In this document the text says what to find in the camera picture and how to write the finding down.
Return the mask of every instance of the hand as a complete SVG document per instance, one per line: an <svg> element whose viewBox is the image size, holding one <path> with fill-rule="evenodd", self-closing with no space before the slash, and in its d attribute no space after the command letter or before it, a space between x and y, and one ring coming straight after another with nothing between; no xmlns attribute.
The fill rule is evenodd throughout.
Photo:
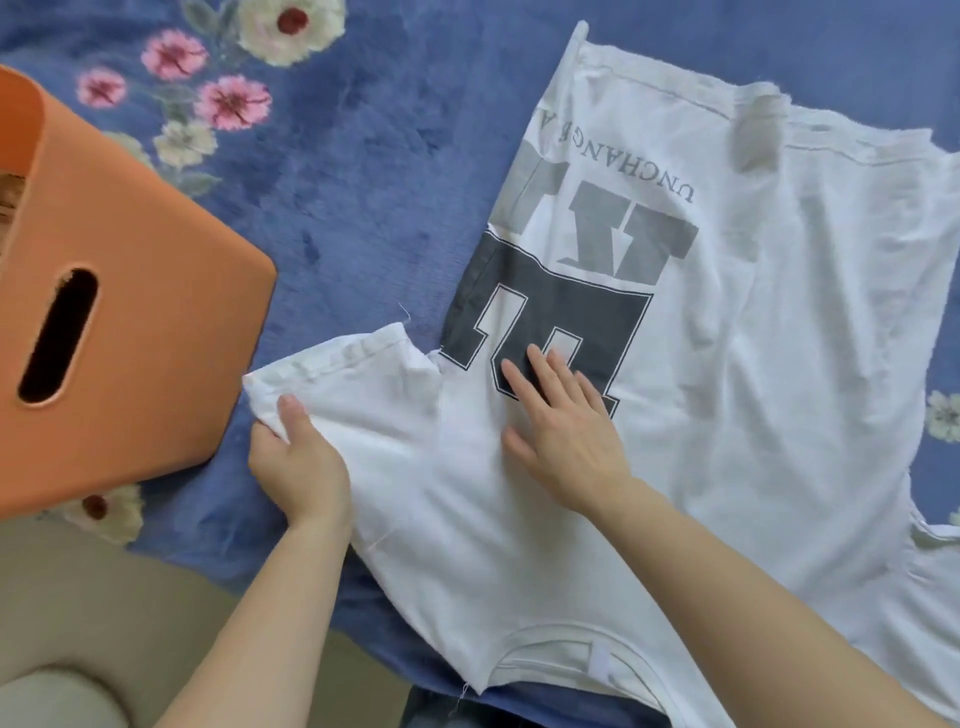
<svg viewBox="0 0 960 728"><path fill-rule="evenodd" d="M514 427L507 427L503 447L561 506L594 518L631 479L620 436L589 379L580 372L572 374L556 352L543 356L531 344L527 356L546 400L516 364L504 359L503 375L534 431L527 442Z"/></svg>
<svg viewBox="0 0 960 728"><path fill-rule="evenodd" d="M260 487L286 514L290 526L323 522L349 538L353 521L350 476L336 448L310 422L300 401L284 395L276 404L287 445L263 423L250 434L250 470Z"/></svg>

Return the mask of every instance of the flower pattern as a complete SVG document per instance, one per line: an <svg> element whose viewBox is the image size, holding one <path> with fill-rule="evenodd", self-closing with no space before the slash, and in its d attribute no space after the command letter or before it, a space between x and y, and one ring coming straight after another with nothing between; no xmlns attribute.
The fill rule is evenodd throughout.
<svg viewBox="0 0 960 728"><path fill-rule="evenodd" d="M960 394L934 391L926 399L926 431L948 443L960 443Z"/></svg>
<svg viewBox="0 0 960 728"><path fill-rule="evenodd" d="M200 99L193 107L197 116L226 132L249 129L263 122L270 115L273 101L264 84L243 76L224 76L204 84L198 95Z"/></svg>
<svg viewBox="0 0 960 728"><path fill-rule="evenodd" d="M195 35L167 28L150 36L140 60L160 83L129 85L109 68L77 78L77 98L94 109L112 109L130 93L146 93L163 112L153 137L156 160L132 136L106 135L189 197L221 180L204 171L217 151L216 132L242 132L265 123L273 97L263 83L237 73L254 59L288 66L322 51L344 33L344 0L180 0L183 20Z"/></svg>
<svg viewBox="0 0 960 728"><path fill-rule="evenodd" d="M240 45L270 65L292 65L342 36L345 15L343 0L240 0Z"/></svg>
<svg viewBox="0 0 960 728"><path fill-rule="evenodd" d="M160 161L181 169L200 164L205 156L216 152L217 138L203 122L168 121L160 136L154 137L154 147Z"/></svg>
<svg viewBox="0 0 960 728"><path fill-rule="evenodd" d="M182 31L168 30L147 41L140 60L163 81L182 81L203 68L208 57L199 40Z"/></svg>
<svg viewBox="0 0 960 728"><path fill-rule="evenodd" d="M143 527L143 500L138 485L124 485L108 493L71 500L52 511L118 546L134 541Z"/></svg>
<svg viewBox="0 0 960 728"><path fill-rule="evenodd" d="M77 78L77 98L95 109L112 109L127 98L127 81L109 68L91 68Z"/></svg>
<svg viewBox="0 0 960 728"><path fill-rule="evenodd" d="M113 139L113 141L130 152L137 161L146 164L151 169L154 168L154 164L150 161L150 155L144 151L143 145L128 133L104 132L104 136Z"/></svg>

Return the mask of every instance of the blue rug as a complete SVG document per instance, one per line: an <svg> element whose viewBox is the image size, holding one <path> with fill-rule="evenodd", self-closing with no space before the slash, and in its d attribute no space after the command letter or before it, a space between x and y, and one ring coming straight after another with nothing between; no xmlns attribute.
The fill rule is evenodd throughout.
<svg viewBox="0 0 960 728"><path fill-rule="evenodd" d="M316 38L294 48L244 38L232 0L8 0L0 62L273 258L279 279L258 367L405 311L415 343L437 345L580 19L594 42L736 84L772 80L798 104L929 127L942 147L960 148L954 0L352 0L345 34L323 51ZM299 22L288 13L282 24L295 35ZM943 523L960 509L958 277L928 383L914 498ZM241 401L208 465L147 484L137 551L234 591L250 582L284 527L246 467L250 424ZM407 679L460 694L461 681L352 556L334 621ZM484 699L549 728L665 724L636 703L545 686Z"/></svg>

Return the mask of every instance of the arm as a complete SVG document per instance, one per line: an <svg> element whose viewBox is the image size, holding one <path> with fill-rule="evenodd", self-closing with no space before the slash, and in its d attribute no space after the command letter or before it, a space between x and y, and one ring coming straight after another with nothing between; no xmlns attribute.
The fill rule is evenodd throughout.
<svg viewBox="0 0 960 728"><path fill-rule="evenodd" d="M306 725L349 541L349 479L298 401L281 398L279 411L290 445L257 423L250 467L289 527L156 728Z"/></svg>
<svg viewBox="0 0 960 728"><path fill-rule="evenodd" d="M813 610L631 477L589 381L558 356L528 355L546 400L504 362L534 429L528 443L508 428L504 447L608 538L739 728L948 728Z"/></svg>

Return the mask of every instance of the forearm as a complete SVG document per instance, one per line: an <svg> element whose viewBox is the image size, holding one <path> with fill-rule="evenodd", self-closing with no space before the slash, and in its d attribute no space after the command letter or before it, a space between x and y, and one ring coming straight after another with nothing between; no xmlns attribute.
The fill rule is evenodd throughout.
<svg viewBox="0 0 960 728"><path fill-rule="evenodd" d="M761 569L640 481L593 518L738 728L946 728Z"/></svg>
<svg viewBox="0 0 960 728"><path fill-rule="evenodd" d="M289 529L156 728L302 728L347 550L343 529Z"/></svg>

